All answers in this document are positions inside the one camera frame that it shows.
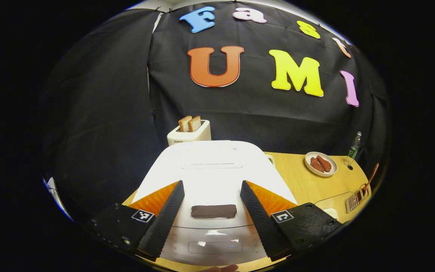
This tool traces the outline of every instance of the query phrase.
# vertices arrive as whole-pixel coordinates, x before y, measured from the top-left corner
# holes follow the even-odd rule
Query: white plate
[[[332,168],[330,170],[330,172],[320,172],[319,170],[316,170],[315,168],[311,167],[310,165],[310,160],[312,157],[317,157],[318,155],[320,155],[323,159],[325,159],[326,161],[330,162],[330,164],[332,165]],[[319,175],[321,177],[331,177],[333,174],[335,174],[337,172],[337,163],[330,157],[328,157],[327,155],[320,153],[320,152],[309,152],[305,155],[305,164],[307,165],[307,168],[312,171],[314,174]]]

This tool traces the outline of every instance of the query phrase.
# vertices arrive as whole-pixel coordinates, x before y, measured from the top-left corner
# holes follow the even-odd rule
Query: toasted bread
[[[186,116],[183,119],[179,120],[179,127],[181,128],[181,132],[189,131],[188,122],[192,119],[192,116]]]
[[[201,127],[201,116],[195,116],[188,122],[189,132],[197,131]]]

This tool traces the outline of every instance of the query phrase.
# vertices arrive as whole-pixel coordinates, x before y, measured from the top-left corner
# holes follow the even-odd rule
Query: wooden table
[[[323,210],[327,207],[333,207],[335,209],[335,215],[338,216],[338,221],[343,223],[356,217],[365,206],[365,203],[370,199],[370,197],[368,197],[371,192],[369,186],[364,201],[352,212],[345,212],[345,199],[357,191],[360,186],[367,183],[367,177],[357,162],[352,162],[353,170],[349,170],[344,165],[345,156],[330,156],[337,163],[338,169],[333,176],[324,178],[309,171],[304,162],[305,155],[265,153],[273,156],[275,159],[276,170],[281,174],[281,177],[290,188],[298,205],[310,202]],[[137,190],[122,204],[130,205],[136,192]],[[272,265],[282,260],[284,260],[284,258],[271,262],[267,257],[237,265],[239,266],[238,270],[240,272],[247,272]],[[209,266],[187,265],[163,258],[157,258],[155,262],[151,263],[179,272],[197,272],[209,268]]]

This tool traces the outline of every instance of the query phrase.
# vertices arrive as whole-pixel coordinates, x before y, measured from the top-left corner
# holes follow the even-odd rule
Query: black fabric
[[[41,98],[43,178],[86,221],[138,188],[160,152],[147,59],[158,12],[123,12],[86,35],[55,67]]]
[[[191,33],[190,24],[179,18],[205,6],[216,8],[212,11],[216,24]],[[268,22],[235,19],[232,14],[238,7],[257,9]],[[162,148],[167,146],[168,132],[187,115],[209,120],[213,140],[247,141],[264,151],[279,153],[346,155],[357,131],[361,131],[367,151],[357,159],[364,162],[361,166],[368,173],[370,165],[373,168],[382,155],[385,86],[368,63],[361,61],[363,56],[356,48],[347,46],[352,55],[348,59],[332,39],[333,33],[316,26],[321,38],[313,38],[300,31],[297,20],[316,26],[283,10],[245,2],[200,3],[163,14],[152,34],[148,63],[150,98]],[[214,48],[209,71],[223,74],[226,56],[221,48],[230,45],[245,50],[240,55],[239,78],[221,88],[194,83],[187,52]],[[272,49],[288,52],[298,65],[304,57],[317,60],[324,96],[308,95],[303,89],[297,92],[294,86],[289,91],[274,89]],[[355,77],[359,107],[346,103],[347,89],[340,70]]]

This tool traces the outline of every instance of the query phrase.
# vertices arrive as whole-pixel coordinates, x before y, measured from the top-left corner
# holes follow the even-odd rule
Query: white appliance
[[[211,123],[208,120],[201,120],[201,126],[194,132],[181,132],[180,126],[171,130],[167,134],[167,143],[169,146],[178,143],[192,141],[210,141],[211,140]]]
[[[224,266],[266,257],[240,198],[248,180],[296,204],[288,186],[257,146],[241,141],[195,141],[166,148],[150,168],[133,202],[182,180],[185,196],[161,258],[201,266]],[[195,219],[191,207],[236,205],[234,218]]]

